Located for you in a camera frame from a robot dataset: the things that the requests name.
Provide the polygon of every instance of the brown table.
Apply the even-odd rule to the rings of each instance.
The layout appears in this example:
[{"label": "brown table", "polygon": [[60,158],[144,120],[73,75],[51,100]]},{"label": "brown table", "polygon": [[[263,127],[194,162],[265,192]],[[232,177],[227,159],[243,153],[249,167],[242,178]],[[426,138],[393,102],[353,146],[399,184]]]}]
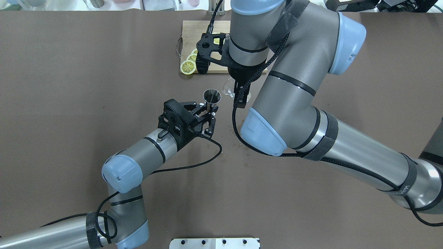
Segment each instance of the brown table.
[{"label": "brown table", "polygon": [[[346,15],[366,26],[366,42],[346,73],[326,77],[314,104],[417,157],[443,116],[443,15]],[[182,20],[208,19],[205,11],[0,13],[1,236],[95,210],[107,196],[103,162],[155,129],[165,100],[222,89],[227,74],[178,71]],[[151,236],[141,248],[223,236],[259,237],[270,249],[442,248],[443,228],[422,225],[378,190],[322,163],[247,149],[233,134],[232,99],[219,106],[213,138],[223,154],[142,184]],[[164,167],[215,153],[195,139]]]}]

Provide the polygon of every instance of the metal cup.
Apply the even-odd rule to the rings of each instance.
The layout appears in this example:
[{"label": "metal cup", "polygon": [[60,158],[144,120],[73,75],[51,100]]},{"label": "metal cup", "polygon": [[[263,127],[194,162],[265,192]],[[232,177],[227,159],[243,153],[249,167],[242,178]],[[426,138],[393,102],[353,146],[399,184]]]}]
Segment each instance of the metal cup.
[{"label": "metal cup", "polygon": [[203,99],[206,103],[206,111],[211,113],[214,106],[220,102],[221,94],[216,89],[208,89],[203,93]]}]

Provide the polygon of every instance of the lime slice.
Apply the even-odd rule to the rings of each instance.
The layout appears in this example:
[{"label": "lime slice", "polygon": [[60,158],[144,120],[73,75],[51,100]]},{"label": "lime slice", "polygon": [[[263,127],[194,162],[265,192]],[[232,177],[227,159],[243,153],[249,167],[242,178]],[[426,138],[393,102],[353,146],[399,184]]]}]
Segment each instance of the lime slice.
[{"label": "lime slice", "polygon": [[195,59],[197,58],[197,55],[196,54],[190,54],[189,56],[188,56],[188,58],[186,58],[186,60],[191,60],[191,61],[193,61],[193,62],[195,62]]},{"label": "lime slice", "polygon": [[195,72],[196,68],[197,68],[197,66],[195,65],[194,61],[186,60],[180,65],[180,72],[182,72],[186,75],[190,75],[193,72]]}]

